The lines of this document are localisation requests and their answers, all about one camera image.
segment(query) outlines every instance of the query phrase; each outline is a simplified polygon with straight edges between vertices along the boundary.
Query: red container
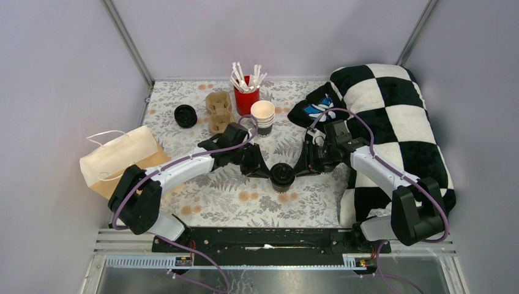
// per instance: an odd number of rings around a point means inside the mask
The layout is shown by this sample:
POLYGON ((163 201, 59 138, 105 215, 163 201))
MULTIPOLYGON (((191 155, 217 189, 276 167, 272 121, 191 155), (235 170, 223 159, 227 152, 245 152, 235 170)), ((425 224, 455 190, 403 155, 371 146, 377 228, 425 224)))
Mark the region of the red container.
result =
MULTIPOLYGON (((250 76, 244 76, 245 82, 248 85, 250 76)), ((260 101, 260 89, 252 93, 242 93, 234 87, 234 98, 236 99, 236 111, 241 116, 250 114, 250 107, 257 101, 260 101)))

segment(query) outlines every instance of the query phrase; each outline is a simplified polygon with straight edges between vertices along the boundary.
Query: metal corner post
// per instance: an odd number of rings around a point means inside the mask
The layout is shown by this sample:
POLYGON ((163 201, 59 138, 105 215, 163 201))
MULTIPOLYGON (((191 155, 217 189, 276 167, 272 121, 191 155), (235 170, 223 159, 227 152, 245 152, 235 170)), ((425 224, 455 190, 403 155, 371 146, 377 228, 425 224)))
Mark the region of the metal corner post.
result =
POLYGON ((106 12, 108 12, 108 16, 110 16, 110 18, 112 19, 112 22, 115 28, 117 29, 117 32, 121 36, 124 45, 128 49, 130 56, 135 62, 135 65, 137 66, 139 72, 142 74, 148 87, 153 88, 154 81, 151 77, 151 74, 149 73, 149 70, 147 69, 146 64, 144 63, 143 58, 139 54, 139 51, 137 50, 135 43, 133 43, 132 37, 126 29, 126 26, 124 25, 124 22, 122 21, 122 18, 119 15, 119 12, 117 11, 117 7, 115 6, 113 0, 101 0, 101 2, 105 6, 106 12))
POLYGON ((429 0, 427 2, 427 5, 425 6, 422 15, 418 19, 418 22, 416 23, 411 35, 409 36, 409 39, 407 40, 404 46, 404 49, 402 49, 402 52, 398 57, 396 65, 405 66, 407 60, 409 59, 409 56, 411 55, 414 47, 416 46, 416 43, 418 43, 418 39, 422 35, 424 28, 426 27, 431 16, 433 15, 433 12, 436 10, 440 2, 441 0, 429 0))

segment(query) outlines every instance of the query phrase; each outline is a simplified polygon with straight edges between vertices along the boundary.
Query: tablecloth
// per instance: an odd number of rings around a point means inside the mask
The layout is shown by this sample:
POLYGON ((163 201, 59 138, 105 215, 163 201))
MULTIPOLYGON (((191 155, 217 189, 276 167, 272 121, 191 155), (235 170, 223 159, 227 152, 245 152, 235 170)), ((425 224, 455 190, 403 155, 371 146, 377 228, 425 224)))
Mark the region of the tablecloth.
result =
MULTIPOLYGON (((275 105, 275 123, 270 136, 256 137, 270 168, 278 162, 294 166, 301 152, 305 129, 291 123, 292 107, 321 81, 265 81, 262 100, 275 105)), ((211 137, 205 97, 216 91, 231 94, 233 113, 236 103, 228 81, 158 81, 155 83, 144 124, 166 153, 173 158, 191 151, 198 142, 211 137), (190 129, 180 128, 174 109, 189 104, 198 122, 190 129)), ((162 197, 161 210, 173 213, 188 225, 219 227, 339 227, 338 206, 346 189, 349 169, 340 164, 327 175, 296 178, 290 190, 278 194, 268 179, 247 178, 235 165, 200 175, 162 197)))

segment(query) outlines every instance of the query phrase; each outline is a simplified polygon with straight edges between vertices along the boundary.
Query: paper bag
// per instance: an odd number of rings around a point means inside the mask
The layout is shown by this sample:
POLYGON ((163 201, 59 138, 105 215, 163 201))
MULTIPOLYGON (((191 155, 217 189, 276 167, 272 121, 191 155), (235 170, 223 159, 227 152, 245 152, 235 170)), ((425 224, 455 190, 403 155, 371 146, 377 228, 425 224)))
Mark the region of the paper bag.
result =
POLYGON ((110 199, 124 170, 137 164, 140 168, 154 167, 171 160, 155 140, 147 126, 131 132, 109 130, 87 138, 99 144, 96 150, 80 159, 81 172, 87 186, 110 199), (91 140, 92 137, 120 132, 122 135, 104 145, 91 140))

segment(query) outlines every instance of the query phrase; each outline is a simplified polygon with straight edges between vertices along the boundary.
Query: black plastic cup lid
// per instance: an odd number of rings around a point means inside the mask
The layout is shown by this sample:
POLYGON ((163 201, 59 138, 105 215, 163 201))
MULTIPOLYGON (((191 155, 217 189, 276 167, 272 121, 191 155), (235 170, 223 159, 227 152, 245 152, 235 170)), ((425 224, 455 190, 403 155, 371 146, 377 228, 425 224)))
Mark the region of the black plastic cup lid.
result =
POLYGON ((182 104, 175 109, 175 121, 180 127, 188 128, 196 124, 196 112, 190 105, 182 104))
POLYGON ((271 181, 279 187, 289 187, 292 185, 296 175, 294 170, 288 164, 275 164, 271 168, 271 181))

